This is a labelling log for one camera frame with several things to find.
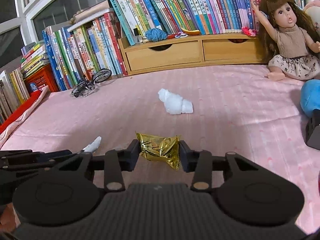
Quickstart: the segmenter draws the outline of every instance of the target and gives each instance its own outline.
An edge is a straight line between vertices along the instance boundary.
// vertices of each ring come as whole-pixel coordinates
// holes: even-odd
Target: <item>doll's foot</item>
[[[285,78],[284,73],[280,72],[270,72],[267,74],[267,77],[273,81],[283,80]]]

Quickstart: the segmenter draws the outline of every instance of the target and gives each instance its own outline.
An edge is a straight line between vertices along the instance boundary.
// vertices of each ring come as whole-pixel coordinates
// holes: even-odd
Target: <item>window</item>
[[[0,0],[0,23],[17,17],[14,0]]]
[[[0,68],[22,55],[24,46],[20,28],[0,34]]]
[[[55,0],[33,18],[36,34],[42,40],[42,30],[50,25],[70,20],[77,11],[104,0]]]

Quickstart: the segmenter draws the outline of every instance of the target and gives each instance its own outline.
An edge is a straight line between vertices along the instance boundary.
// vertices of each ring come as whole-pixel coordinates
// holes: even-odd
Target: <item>pink plush toy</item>
[[[306,0],[304,11],[308,14],[320,35],[320,0]]]

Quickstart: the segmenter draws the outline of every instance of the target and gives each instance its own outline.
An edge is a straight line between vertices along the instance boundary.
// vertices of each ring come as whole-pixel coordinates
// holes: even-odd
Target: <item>floral skirt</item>
[[[309,80],[320,73],[319,59],[311,54],[296,58],[275,55],[268,66],[279,67],[288,76],[299,80]]]

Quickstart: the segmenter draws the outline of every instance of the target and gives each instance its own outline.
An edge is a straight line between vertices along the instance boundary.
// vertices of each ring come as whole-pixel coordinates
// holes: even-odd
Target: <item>pink bedsheet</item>
[[[181,135],[191,149],[215,155],[236,151],[292,181],[305,196],[297,224],[307,233],[320,225],[317,187],[320,152],[305,145],[307,118],[297,80],[273,82],[264,66],[210,66],[168,70],[126,77],[106,84],[87,98],[70,91],[52,93],[12,134],[2,150],[79,151],[97,136],[97,154],[126,147],[135,131],[170,137]],[[193,114],[169,115],[157,92],[169,89],[193,103]],[[101,172],[95,183],[102,186]],[[135,171],[124,172],[125,183],[181,181],[192,174],[165,163],[139,159]],[[213,172],[213,184],[222,176]]]

